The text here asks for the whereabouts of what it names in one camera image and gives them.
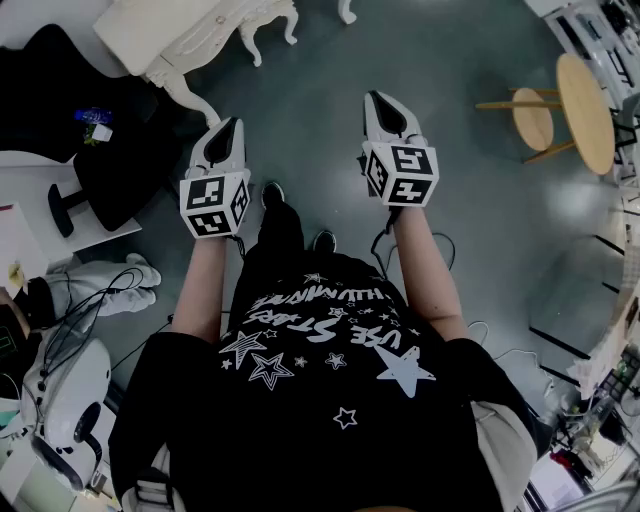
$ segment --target concrete floor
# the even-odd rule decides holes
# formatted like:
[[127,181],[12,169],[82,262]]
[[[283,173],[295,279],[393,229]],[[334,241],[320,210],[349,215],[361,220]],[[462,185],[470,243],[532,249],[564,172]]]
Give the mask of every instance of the concrete floor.
[[[276,179],[298,210],[308,242],[328,228],[339,251],[374,263],[369,248],[387,212],[367,197],[355,158],[363,138],[363,95],[379,89],[414,111],[437,149],[441,180],[426,211],[432,229],[455,242],[452,273],[466,320],[490,325],[484,346],[493,355],[535,350],[543,364],[566,368],[570,357],[527,328],[533,323],[586,350],[595,344],[615,300],[600,282],[618,285],[622,266],[617,254],[589,235],[619,234],[612,213],[618,193],[574,151],[522,165],[531,151],[510,114],[474,110],[476,102],[508,98],[508,87],[553,87],[560,45],[517,0],[354,0],[358,20],[348,27],[336,4],[299,0],[293,47],[283,39],[284,20],[260,29],[259,69],[234,34],[212,63],[187,76],[221,117],[245,123],[257,199],[240,232],[247,247],[255,243],[262,214],[260,187]],[[182,121],[180,130],[203,128],[198,113],[185,113]],[[566,140],[561,117],[555,125],[556,142]],[[165,191],[138,221],[142,232],[80,255],[119,259],[136,251],[163,275],[153,307],[98,321],[95,333],[114,361],[173,311],[193,245]],[[440,242],[450,257],[450,245]],[[383,255],[392,243],[383,240]],[[241,269],[235,245],[229,244],[228,255],[226,307]],[[400,284],[393,259],[390,273]],[[472,330],[472,337],[482,335],[482,327]],[[547,381],[532,359],[510,354],[500,364],[542,411]],[[135,362],[130,358],[114,373],[118,384],[126,386]]]

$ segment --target star print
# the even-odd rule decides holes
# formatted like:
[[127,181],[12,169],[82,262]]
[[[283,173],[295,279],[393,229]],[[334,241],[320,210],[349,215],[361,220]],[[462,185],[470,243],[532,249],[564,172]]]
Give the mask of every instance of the star print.
[[337,416],[333,417],[333,421],[337,421],[338,423],[340,423],[340,427],[342,427],[342,430],[344,430],[349,425],[358,424],[358,422],[354,417],[355,415],[356,415],[355,409],[353,411],[346,411],[342,407],[340,407],[340,412],[338,413]]
[[333,366],[334,370],[337,370],[341,366],[347,366],[347,363],[344,362],[344,354],[336,355],[333,352],[329,353],[329,359],[327,359],[325,363]]
[[343,316],[348,314],[342,308],[330,308],[330,309],[331,311],[329,312],[329,316],[337,316],[338,318],[342,318]]
[[320,274],[305,274],[304,277],[307,278],[305,280],[305,283],[308,283],[309,281],[315,281],[316,283],[319,283],[320,281],[326,281],[327,280],[324,277],[320,277]]
[[378,380],[396,380],[400,384],[402,391],[409,398],[416,396],[416,385],[419,380],[436,380],[433,374],[418,366],[418,359],[420,358],[419,347],[410,348],[400,357],[379,345],[374,348],[387,365],[387,368],[389,368],[378,375]]
[[228,345],[226,348],[223,348],[219,354],[224,352],[235,352],[236,353],[236,370],[240,368],[242,361],[244,360],[244,356],[247,355],[247,352],[250,350],[267,350],[267,347],[258,343],[256,340],[262,334],[262,332],[256,332],[250,336],[245,336],[242,331],[238,331],[238,337],[236,341],[234,341],[231,345]]
[[281,352],[277,356],[273,356],[271,359],[265,359],[259,354],[251,354],[253,360],[257,363],[249,376],[249,380],[262,379],[267,387],[273,391],[273,388],[278,381],[278,377],[293,377],[293,373],[282,366],[282,356],[284,352]]

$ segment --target black pants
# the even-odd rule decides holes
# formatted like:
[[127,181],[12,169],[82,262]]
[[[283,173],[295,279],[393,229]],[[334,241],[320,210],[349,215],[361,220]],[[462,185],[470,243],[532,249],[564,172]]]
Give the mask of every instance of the black pants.
[[256,299],[269,293],[277,294],[279,281],[316,272],[354,288],[358,281],[379,276],[374,267],[361,260],[343,254],[305,251],[296,211],[286,203],[271,206],[265,211],[258,243],[245,257],[233,296],[229,327],[237,325]]

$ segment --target wooden stool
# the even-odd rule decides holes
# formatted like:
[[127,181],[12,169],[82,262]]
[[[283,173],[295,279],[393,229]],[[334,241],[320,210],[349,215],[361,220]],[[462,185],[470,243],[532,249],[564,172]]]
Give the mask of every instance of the wooden stool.
[[514,92],[512,101],[479,103],[476,108],[480,110],[513,110],[513,120],[520,137],[531,149],[539,151],[538,154],[524,160],[524,163],[535,162],[575,145],[573,141],[551,145],[553,142],[553,119],[549,109],[561,109],[562,103],[560,101],[545,101],[541,94],[558,96],[557,90],[521,88],[509,89],[509,91]]

